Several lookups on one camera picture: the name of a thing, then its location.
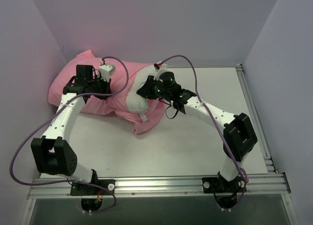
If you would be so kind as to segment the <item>pink floral pillowcase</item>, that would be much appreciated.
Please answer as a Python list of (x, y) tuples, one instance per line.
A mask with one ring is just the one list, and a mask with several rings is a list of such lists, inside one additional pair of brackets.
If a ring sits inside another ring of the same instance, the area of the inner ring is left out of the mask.
[[(95, 115), (114, 112), (117, 116), (134, 123), (136, 135), (150, 130), (164, 115), (165, 104), (158, 100), (143, 98), (136, 92), (144, 85), (149, 75), (156, 75), (154, 65), (126, 61), (120, 63), (114, 59), (105, 61), (115, 66), (110, 85), (114, 96), (105, 100), (92, 96), (81, 111)], [(75, 75), (77, 65), (92, 65), (99, 68), (100, 58), (95, 57), (91, 50), (86, 50), (69, 61), (49, 88), (47, 95), (49, 104), (59, 106), (63, 88)]]

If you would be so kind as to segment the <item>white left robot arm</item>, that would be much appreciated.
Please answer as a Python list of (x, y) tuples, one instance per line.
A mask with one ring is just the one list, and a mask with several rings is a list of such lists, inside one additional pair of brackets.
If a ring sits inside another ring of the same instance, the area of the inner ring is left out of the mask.
[(81, 190), (94, 195), (99, 188), (95, 171), (78, 163), (77, 155), (69, 144), (70, 134), (78, 114), (95, 93), (106, 99), (111, 93), (111, 75), (115, 66), (101, 65), (98, 70), (91, 65), (77, 65), (76, 74), (70, 78), (62, 91), (58, 107), (60, 112), (51, 121), (40, 138), (31, 142), (31, 150), (37, 169), (42, 174), (58, 175), (73, 181), (82, 181)]

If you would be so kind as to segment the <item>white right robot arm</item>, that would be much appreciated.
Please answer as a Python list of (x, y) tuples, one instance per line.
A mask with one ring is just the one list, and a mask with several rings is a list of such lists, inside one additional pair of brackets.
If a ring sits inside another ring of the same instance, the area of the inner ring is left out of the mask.
[(226, 154), (219, 171), (221, 177), (217, 180), (221, 191), (230, 191), (235, 186), (237, 176), (241, 176), (245, 183), (249, 181), (242, 165), (258, 139), (248, 115), (229, 113), (205, 102), (198, 93), (182, 88), (170, 71), (163, 72), (158, 78), (141, 75), (134, 81), (134, 90), (148, 100), (166, 100), (178, 112), (216, 128)]

